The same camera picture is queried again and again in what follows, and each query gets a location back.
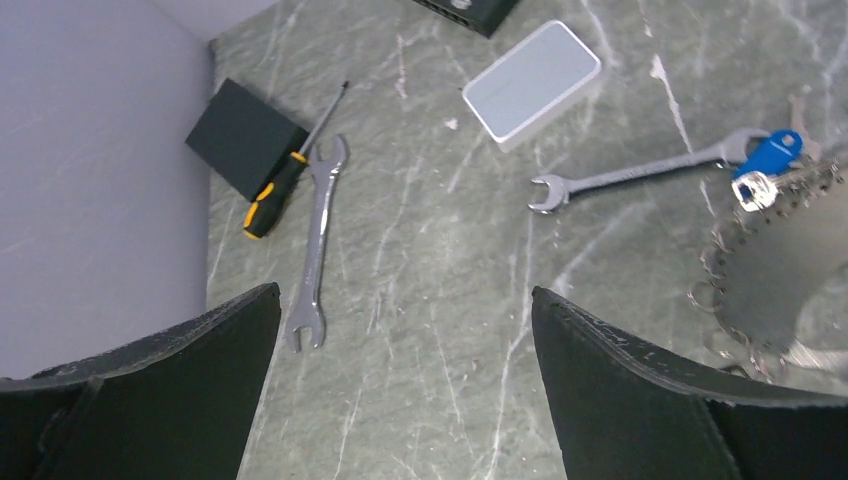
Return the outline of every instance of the blue tag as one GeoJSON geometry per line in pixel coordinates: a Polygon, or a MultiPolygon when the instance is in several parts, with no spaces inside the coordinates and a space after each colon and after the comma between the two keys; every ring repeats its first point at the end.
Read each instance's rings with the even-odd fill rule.
{"type": "Polygon", "coordinates": [[[754,150],[748,161],[736,169],[733,178],[739,178],[748,172],[762,172],[766,175],[780,175],[789,170],[789,164],[801,156],[804,140],[795,130],[777,130],[754,150]]]}

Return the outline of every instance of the screwdriver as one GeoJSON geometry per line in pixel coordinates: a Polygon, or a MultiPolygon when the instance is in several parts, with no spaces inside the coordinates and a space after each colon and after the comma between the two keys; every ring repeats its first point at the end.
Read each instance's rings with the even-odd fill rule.
{"type": "Polygon", "coordinates": [[[318,134],[321,133],[321,130],[324,129],[330,120],[330,115],[341,101],[349,83],[345,81],[342,84],[339,93],[336,94],[336,98],[333,99],[330,106],[324,111],[324,115],[321,116],[315,128],[306,137],[300,150],[289,154],[289,158],[283,165],[280,173],[271,179],[250,206],[247,216],[244,218],[244,234],[249,238],[259,240],[267,235],[277,222],[280,221],[280,217],[283,216],[283,211],[288,206],[289,199],[295,187],[297,187],[297,180],[300,178],[300,174],[303,173],[303,170],[309,164],[309,159],[306,158],[306,155],[318,138],[318,134]]]}

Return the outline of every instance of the wrench head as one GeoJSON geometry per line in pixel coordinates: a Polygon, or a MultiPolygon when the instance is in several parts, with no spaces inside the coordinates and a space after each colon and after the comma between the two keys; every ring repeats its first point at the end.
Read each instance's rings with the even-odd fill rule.
{"type": "Polygon", "coordinates": [[[748,161],[751,142],[762,141],[770,136],[771,132],[761,128],[740,128],[731,132],[717,146],[722,160],[730,165],[741,165],[748,161]]]}
{"type": "Polygon", "coordinates": [[[301,350],[300,334],[304,328],[311,331],[310,345],[312,345],[312,348],[320,348],[324,345],[326,326],[324,312],[320,308],[317,303],[298,303],[289,315],[285,326],[286,344],[295,353],[299,353],[301,350]]]}
{"type": "Polygon", "coordinates": [[[309,151],[309,171],[313,176],[326,177],[338,175],[348,156],[347,143],[341,135],[336,135],[333,137],[333,156],[327,160],[321,158],[318,145],[312,146],[312,149],[309,151]]]}
{"type": "Polygon", "coordinates": [[[539,175],[530,179],[534,185],[546,185],[548,196],[542,203],[531,203],[527,206],[536,213],[554,213],[558,208],[568,203],[568,184],[557,175],[539,175]]]}

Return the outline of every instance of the gray wall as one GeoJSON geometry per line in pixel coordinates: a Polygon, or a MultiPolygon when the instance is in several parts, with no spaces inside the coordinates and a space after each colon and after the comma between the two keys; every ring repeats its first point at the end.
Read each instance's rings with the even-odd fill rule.
{"type": "Polygon", "coordinates": [[[211,59],[149,0],[0,6],[0,376],[204,310],[211,59]]]}
{"type": "Polygon", "coordinates": [[[207,42],[276,3],[274,0],[153,1],[197,38],[207,42]]]}

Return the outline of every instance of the open-end wrench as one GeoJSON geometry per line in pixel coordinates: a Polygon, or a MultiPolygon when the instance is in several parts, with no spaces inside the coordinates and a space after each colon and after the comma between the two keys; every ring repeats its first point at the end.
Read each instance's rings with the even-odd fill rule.
{"type": "Polygon", "coordinates": [[[568,203],[571,197],[579,192],[595,190],[705,163],[724,162],[728,165],[740,165],[748,160],[748,144],[753,140],[761,140],[768,136],[769,132],[759,128],[741,128],[725,137],[721,142],[703,150],[636,167],[602,173],[594,177],[573,180],[558,175],[540,175],[531,181],[536,185],[547,185],[548,197],[544,202],[531,203],[528,207],[536,213],[553,213],[568,203]]]}
{"type": "Polygon", "coordinates": [[[324,344],[325,317],[321,308],[321,274],[324,270],[324,247],[327,245],[327,226],[330,221],[330,204],[333,200],[336,178],[347,161],[347,144],[340,136],[333,137],[333,157],[322,160],[318,147],[309,154],[309,173],[315,182],[315,200],[309,224],[309,240],[306,244],[306,261],[297,301],[286,320],[286,343],[295,352],[300,351],[300,330],[312,331],[312,346],[324,344]]]}

